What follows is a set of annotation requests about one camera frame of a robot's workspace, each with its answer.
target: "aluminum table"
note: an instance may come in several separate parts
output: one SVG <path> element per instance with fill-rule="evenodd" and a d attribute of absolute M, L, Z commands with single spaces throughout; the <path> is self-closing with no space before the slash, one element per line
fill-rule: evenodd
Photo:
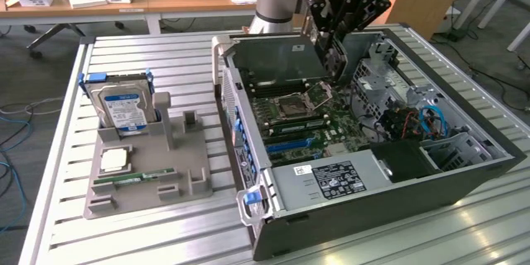
<path fill-rule="evenodd" d="M 529 126 L 412 29 L 385 27 L 530 153 Z M 80 45 L 20 264 L 255 264 L 211 83 L 211 38 L 229 33 L 238 32 L 101 37 Z M 84 220 L 98 117 L 78 75 L 146 68 L 155 75 L 157 91 L 171 93 L 170 113 L 197 109 L 205 120 L 215 193 L 207 199 Z M 413 81 L 424 80 L 406 63 L 401 68 Z M 530 261 L 529 218 L 526 159 L 456 205 L 259 264 L 518 264 Z"/>

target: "wooden desk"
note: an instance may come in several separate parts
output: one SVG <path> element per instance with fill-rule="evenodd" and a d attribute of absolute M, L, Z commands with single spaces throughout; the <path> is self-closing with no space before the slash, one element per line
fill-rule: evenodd
<path fill-rule="evenodd" d="M 54 0 L 50 7 L 6 7 L 0 0 L 0 25 L 36 25 L 123 20 L 146 20 L 151 34 L 161 33 L 159 20 L 181 17 L 254 15 L 254 5 L 239 6 L 230 0 L 134 0 L 131 4 L 72 9 L 68 0 Z"/>

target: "green circuit board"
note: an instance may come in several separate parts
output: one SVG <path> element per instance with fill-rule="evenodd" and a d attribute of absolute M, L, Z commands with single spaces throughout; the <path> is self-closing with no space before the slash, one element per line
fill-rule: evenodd
<path fill-rule="evenodd" d="M 274 166 L 352 153 L 370 143 L 343 98 L 319 82 L 307 92 L 251 99 Z"/>

